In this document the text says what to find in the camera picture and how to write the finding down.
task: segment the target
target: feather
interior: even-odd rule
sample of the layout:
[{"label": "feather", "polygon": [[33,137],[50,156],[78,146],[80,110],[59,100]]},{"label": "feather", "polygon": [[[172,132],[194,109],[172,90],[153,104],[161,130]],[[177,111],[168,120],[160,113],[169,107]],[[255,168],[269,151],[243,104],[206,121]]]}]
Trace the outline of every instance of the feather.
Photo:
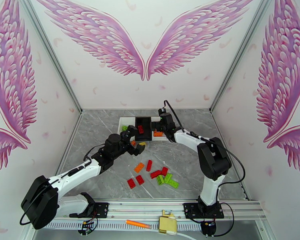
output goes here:
[{"label": "feather", "polygon": [[185,12],[172,21],[147,61],[147,80],[168,75],[207,50],[242,19],[252,0],[220,0]]},{"label": "feather", "polygon": [[37,1],[48,9],[46,13],[52,22],[84,51],[117,73],[137,73],[144,80],[144,61],[127,31],[114,17],[69,0]]},{"label": "feather", "polygon": [[300,125],[289,128],[278,135],[267,148],[279,146],[288,155],[289,166],[294,165],[300,171]]},{"label": "feather", "polygon": [[275,0],[261,56],[257,112],[267,142],[286,128],[300,101],[300,18],[291,0]]},{"label": "feather", "polygon": [[17,0],[5,0],[0,11],[0,113],[12,132],[25,142],[35,122],[34,70],[28,32],[19,17]]},{"label": "feather", "polygon": [[16,138],[15,135],[9,131],[0,128],[0,169],[2,166],[7,167],[8,156],[11,150],[17,147],[27,149],[27,146],[22,140]]}]

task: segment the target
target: red lego brick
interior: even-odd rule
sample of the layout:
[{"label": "red lego brick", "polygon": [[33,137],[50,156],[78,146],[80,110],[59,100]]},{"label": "red lego brick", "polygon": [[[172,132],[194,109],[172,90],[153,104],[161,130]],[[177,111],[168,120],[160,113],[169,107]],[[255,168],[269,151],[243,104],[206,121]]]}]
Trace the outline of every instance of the red lego brick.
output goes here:
[{"label": "red lego brick", "polygon": [[144,183],[144,180],[143,180],[143,178],[142,178],[142,176],[141,176],[141,175],[139,175],[139,176],[136,176],[136,180],[138,181],[139,185],[141,185],[141,184],[143,184],[143,183]]},{"label": "red lego brick", "polygon": [[151,177],[151,179],[154,179],[154,178],[156,178],[159,175],[161,175],[161,171],[160,170],[151,173],[150,177]]},{"label": "red lego brick", "polygon": [[142,125],[138,125],[138,130],[139,130],[139,134],[143,134],[143,126]]},{"label": "red lego brick", "polygon": [[148,160],[148,164],[147,164],[147,169],[146,169],[146,171],[147,171],[147,172],[151,171],[151,167],[152,167],[152,160]]},{"label": "red lego brick", "polygon": [[134,183],[132,178],[130,178],[127,182],[128,182],[131,189],[133,189],[136,186],[136,184]]},{"label": "red lego brick", "polygon": [[166,167],[164,166],[164,167],[162,168],[162,170],[161,170],[161,174],[162,174],[163,176],[166,176],[167,173],[168,173],[168,168],[166,168]]}]

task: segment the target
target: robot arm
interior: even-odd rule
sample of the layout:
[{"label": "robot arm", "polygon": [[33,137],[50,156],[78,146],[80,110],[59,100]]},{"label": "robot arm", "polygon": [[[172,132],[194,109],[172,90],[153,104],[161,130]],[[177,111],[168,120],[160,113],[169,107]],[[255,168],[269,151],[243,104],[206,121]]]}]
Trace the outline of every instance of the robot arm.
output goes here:
[{"label": "robot arm", "polygon": [[87,193],[71,197],[64,195],[82,182],[106,171],[125,152],[135,156],[141,154],[145,146],[138,144],[134,148],[130,144],[131,137],[136,133],[134,126],[128,126],[120,135],[111,134],[104,146],[91,158],[86,156],[88,160],[79,166],[51,178],[36,178],[21,203],[23,217],[27,215],[35,229],[41,229],[53,218],[65,214],[88,217],[94,209],[94,200]]},{"label": "robot arm", "polygon": [[164,132],[171,142],[183,144],[198,153],[200,168],[204,174],[198,207],[205,218],[210,218],[214,212],[219,211],[218,187],[232,166],[230,158],[219,138],[204,138],[176,127],[172,115],[167,113],[165,108],[159,109],[159,116],[159,122],[151,123],[152,130]]}]

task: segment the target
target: white tray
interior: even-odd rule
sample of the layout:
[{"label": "white tray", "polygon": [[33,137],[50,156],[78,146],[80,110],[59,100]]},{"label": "white tray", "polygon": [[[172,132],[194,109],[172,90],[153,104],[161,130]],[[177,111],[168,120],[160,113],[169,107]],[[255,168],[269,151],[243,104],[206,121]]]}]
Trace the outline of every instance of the white tray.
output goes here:
[{"label": "white tray", "polygon": [[[160,117],[151,117],[152,122],[158,122],[160,121]],[[119,126],[118,126],[118,134],[120,134],[121,127],[122,126],[129,126],[129,125],[136,125],[136,117],[120,117],[119,119]],[[153,136],[153,131],[152,131],[152,141],[168,141],[166,136],[162,137],[154,137]]]}]

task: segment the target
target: white wall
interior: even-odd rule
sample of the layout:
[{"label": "white wall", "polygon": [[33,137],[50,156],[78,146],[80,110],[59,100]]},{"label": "white wall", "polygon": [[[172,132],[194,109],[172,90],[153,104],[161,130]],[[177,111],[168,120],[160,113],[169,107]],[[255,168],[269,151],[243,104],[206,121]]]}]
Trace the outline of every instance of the white wall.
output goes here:
[{"label": "white wall", "polygon": [[[30,144],[25,143],[28,149],[12,150],[7,167],[3,166],[0,170],[0,239],[3,240],[19,238],[23,230],[19,225],[23,213],[21,201],[36,177],[49,177],[55,173],[78,117],[72,100],[23,9],[20,15],[25,19],[29,31],[38,110],[36,122],[27,128],[27,136],[31,140]],[[8,130],[1,114],[0,128]]]},{"label": "white wall", "polygon": [[[300,16],[300,0],[296,2]],[[252,199],[260,200],[277,239],[300,239],[300,171],[289,166],[284,149],[263,139],[267,127],[257,120],[256,105],[262,41],[274,1],[262,19],[249,49],[243,56],[214,117],[229,148],[243,162],[245,185]],[[300,103],[286,127],[300,125]]]},{"label": "white wall", "polygon": [[[217,0],[70,0],[116,18],[146,62],[168,25],[180,14]],[[243,19],[208,50],[165,76],[142,81],[123,76],[102,63],[51,22],[47,10],[31,0],[83,108],[157,108],[164,99],[177,108],[208,108],[221,85],[260,0],[247,5]]]}]

